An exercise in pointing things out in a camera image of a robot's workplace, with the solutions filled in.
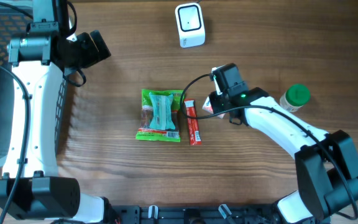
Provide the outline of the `red Kleenex tissue pack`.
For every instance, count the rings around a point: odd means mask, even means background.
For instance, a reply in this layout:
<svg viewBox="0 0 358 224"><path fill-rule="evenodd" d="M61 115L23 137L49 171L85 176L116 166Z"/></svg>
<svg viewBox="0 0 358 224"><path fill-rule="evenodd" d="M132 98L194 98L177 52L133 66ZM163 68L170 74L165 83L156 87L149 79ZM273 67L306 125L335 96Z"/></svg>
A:
<svg viewBox="0 0 358 224"><path fill-rule="evenodd" d="M206 98L202 109L210 114L220 113L223 110L221 106L214 105L213 103L211 103L209 97Z"/></svg>

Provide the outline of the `red stick packet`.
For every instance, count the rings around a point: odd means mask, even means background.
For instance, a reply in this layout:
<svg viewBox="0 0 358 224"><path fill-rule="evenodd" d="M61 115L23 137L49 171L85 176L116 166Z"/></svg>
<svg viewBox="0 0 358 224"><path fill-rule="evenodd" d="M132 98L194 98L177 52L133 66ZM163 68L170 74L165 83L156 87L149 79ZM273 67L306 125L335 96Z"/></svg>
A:
<svg viewBox="0 0 358 224"><path fill-rule="evenodd" d="M196 110L194 100L185 100L185 108L186 108L186 115L191 117L196 117ZM190 145L201 145L201 137L199 132L198 120L197 119L187 119L188 123L188 131L189 131L189 139Z"/></svg>

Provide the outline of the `green lid spice jar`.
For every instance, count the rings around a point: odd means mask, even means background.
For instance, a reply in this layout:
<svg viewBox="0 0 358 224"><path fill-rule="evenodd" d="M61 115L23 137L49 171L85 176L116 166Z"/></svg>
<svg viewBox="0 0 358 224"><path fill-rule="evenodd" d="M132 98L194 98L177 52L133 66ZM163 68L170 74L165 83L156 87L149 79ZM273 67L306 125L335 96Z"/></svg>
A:
<svg viewBox="0 0 358 224"><path fill-rule="evenodd" d="M302 84L292 85L280 98L280 106L291 113L298 111L311 98L309 89Z"/></svg>

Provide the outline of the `green snack bag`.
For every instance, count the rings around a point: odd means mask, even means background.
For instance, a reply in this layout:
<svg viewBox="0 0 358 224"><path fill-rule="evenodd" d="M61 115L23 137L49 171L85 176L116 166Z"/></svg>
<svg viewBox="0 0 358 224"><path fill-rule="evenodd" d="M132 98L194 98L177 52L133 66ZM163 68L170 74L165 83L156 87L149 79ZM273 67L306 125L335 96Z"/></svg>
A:
<svg viewBox="0 0 358 224"><path fill-rule="evenodd" d="M172 103L172 120L175 124L175 129L156 130L150 128L150 122L153 118L152 102L149 94L155 95L173 95ZM135 138L142 141L168 141L180 142L180 131L178 125L178 110L180 109L180 97L183 93L182 90L142 90L142 111L140 127L137 131Z"/></svg>

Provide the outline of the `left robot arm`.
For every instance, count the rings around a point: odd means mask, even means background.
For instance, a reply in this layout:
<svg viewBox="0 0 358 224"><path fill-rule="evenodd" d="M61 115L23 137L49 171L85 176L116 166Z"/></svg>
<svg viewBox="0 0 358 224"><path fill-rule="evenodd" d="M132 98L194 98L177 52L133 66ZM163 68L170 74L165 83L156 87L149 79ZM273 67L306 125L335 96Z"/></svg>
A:
<svg viewBox="0 0 358 224"><path fill-rule="evenodd" d="M74 178L58 174L56 127L60 88L108 58L99 31L75 35L69 1L34 1L32 22L7 46L14 79L11 140L0 178L2 216L52 223L121 222L109 200L83 194Z"/></svg>

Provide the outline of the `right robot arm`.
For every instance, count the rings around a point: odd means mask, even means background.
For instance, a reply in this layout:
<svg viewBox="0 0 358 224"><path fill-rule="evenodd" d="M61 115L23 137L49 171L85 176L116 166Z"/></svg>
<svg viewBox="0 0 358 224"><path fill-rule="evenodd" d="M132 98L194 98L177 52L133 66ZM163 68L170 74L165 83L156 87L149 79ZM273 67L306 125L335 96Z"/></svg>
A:
<svg viewBox="0 0 358 224"><path fill-rule="evenodd" d="M216 87L209 96L214 113L229 113L294 158L298 188L277 202L287 223L323 221L349 205L358 211L358 152L350 135L316 128L283 109L266 91L250 90L233 63L212 68L209 77Z"/></svg>

